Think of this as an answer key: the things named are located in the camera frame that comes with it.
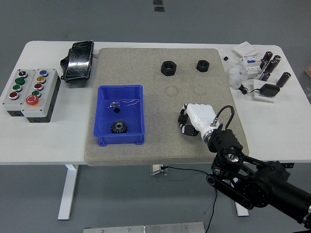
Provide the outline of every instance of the white table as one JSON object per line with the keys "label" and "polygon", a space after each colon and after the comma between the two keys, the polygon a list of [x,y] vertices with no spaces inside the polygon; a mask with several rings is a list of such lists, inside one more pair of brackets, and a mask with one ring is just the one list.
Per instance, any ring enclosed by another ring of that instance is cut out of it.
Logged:
{"label": "white table", "polygon": [[[32,41],[26,44],[8,83],[17,69],[56,68],[59,75],[61,59],[67,56],[73,42]],[[94,54],[101,48],[212,48],[219,51],[226,70],[237,63],[234,45],[157,44],[95,42]],[[231,90],[250,156],[260,160],[310,162],[311,107],[282,49],[278,46],[255,46],[263,57],[266,51],[282,57],[270,82],[276,83],[283,72],[291,78],[276,96],[275,103],[254,101],[253,95]],[[86,164],[84,146],[97,60],[93,59],[90,80],[85,88],[70,88],[62,82],[50,123],[29,123],[24,117],[11,117],[0,108],[0,165],[66,165],[67,179],[59,219],[68,219],[74,191],[77,165]],[[252,90],[252,80],[243,83]]]}

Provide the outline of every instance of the blue plastic bin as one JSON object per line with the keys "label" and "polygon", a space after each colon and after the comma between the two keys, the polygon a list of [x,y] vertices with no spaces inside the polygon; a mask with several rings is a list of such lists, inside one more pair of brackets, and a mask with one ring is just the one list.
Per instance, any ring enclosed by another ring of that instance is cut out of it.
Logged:
{"label": "blue plastic bin", "polygon": [[[107,144],[135,143],[145,141],[142,85],[99,86],[93,135],[101,147]],[[110,108],[110,103],[119,102],[119,113]],[[127,124],[126,133],[112,133],[111,125],[116,120]]]}

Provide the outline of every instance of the cable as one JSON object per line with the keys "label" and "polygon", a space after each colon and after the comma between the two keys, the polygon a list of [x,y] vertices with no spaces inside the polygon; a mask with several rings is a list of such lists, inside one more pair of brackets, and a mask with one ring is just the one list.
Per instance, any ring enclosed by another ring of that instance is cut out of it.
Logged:
{"label": "cable", "polygon": [[[208,174],[207,172],[205,172],[205,171],[196,170],[196,169],[191,169],[191,168],[178,168],[178,167],[173,167],[173,166],[161,166],[161,169],[162,169],[162,170],[167,169],[167,168],[172,168],[172,169],[176,169],[176,170],[191,170],[191,171],[198,171],[198,172],[205,173],[205,174],[207,175],[207,176],[206,176],[206,182],[208,182],[208,181],[207,181],[207,178],[208,178],[209,174]],[[215,203],[216,203],[217,196],[218,196],[217,189],[215,189],[215,191],[216,191],[216,196],[215,196],[215,200],[214,200],[214,203],[213,203],[212,215],[211,215],[211,217],[210,217],[210,219],[209,219],[208,227],[207,227],[205,233],[207,233],[207,231],[209,230],[210,223],[211,223],[211,221],[212,221],[212,219],[213,219],[213,216],[214,216]]]}
{"label": "cable", "polygon": [[246,94],[252,93],[253,91],[259,91],[260,89],[254,89],[248,92],[248,89],[241,84],[241,86],[239,87],[239,90],[242,92],[243,95],[246,95]]}
{"label": "cable", "polygon": [[247,92],[247,93],[249,94],[249,93],[252,93],[253,91],[260,91],[260,89],[254,89],[254,90]]}
{"label": "cable", "polygon": [[217,189],[215,189],[215,191],[216,191],[216,196],[215,196],[215,200],[214,200],[214,204],[213,204],[212,215],[211,215],[211,217],[210,217],[210,219],[209,219],[209,223],[208,223],[208,226],[207,226],[207,229],[206,229],[205,233],[207,233],[207,231],[209,230],[209,226],[210,226],[210,223],[211,223],[211,221],[212,221],[212,219],[213,219],[213,215],[214,215],[215,203],[216,203],[217,196],[218,196]]}
{"label": "cable", "polygon": [[226,109],[226,108],[230,108],[230,110],[231,110],[231,116],[230,116],[230,118],[229,118],[227,124],[225,125],[225,129],[228,128],[228,126],[230,125],[230,123],[231,123],[231,121],[232,121],[232,119],[233,119],[233,117],[234,117],[234,108],[233,108],[233,106],[231,106],[231,105],[226,105],[226,106],[223,107],[223,108],[218,112],[218,114],[216,115],[216,118],[218,118],[219,115],[220,115],[220,113],[222,113],[222,111],[223,111],[224,109]]}
{"label": "cable", "polygon": [[205,171],[200,171],[200,170],[196,170],[196,169],[191,169],[191,168],[177,168],[177,167],[173,167],[173,166],[162,166],[161,169],[167,169],[167,168],[172,168],[172,169],[176,169],[176,170],[191,170],[191,171],[198,171],[198,172],[202,172],[205,173],[206,175],[209,175],[207,172]]}

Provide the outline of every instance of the table leg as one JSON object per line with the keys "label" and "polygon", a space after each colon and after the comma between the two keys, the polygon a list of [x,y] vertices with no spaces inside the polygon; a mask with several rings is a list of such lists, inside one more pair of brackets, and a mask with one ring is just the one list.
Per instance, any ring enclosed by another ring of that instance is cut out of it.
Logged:
{"label": "table leg", "polygon": [[62,201],[60,203],[58,220],[69,220],[74,187],[79,165],[66,165],[68,168]]}

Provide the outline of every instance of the gear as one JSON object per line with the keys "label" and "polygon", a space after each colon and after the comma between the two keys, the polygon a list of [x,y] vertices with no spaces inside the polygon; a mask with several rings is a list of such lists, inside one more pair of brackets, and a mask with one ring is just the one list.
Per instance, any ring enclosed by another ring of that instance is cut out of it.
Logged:
{"label": "gear", "polygon": [[112,133],[126,133],[127,124],[123,120],[117,120],[111,125]]}

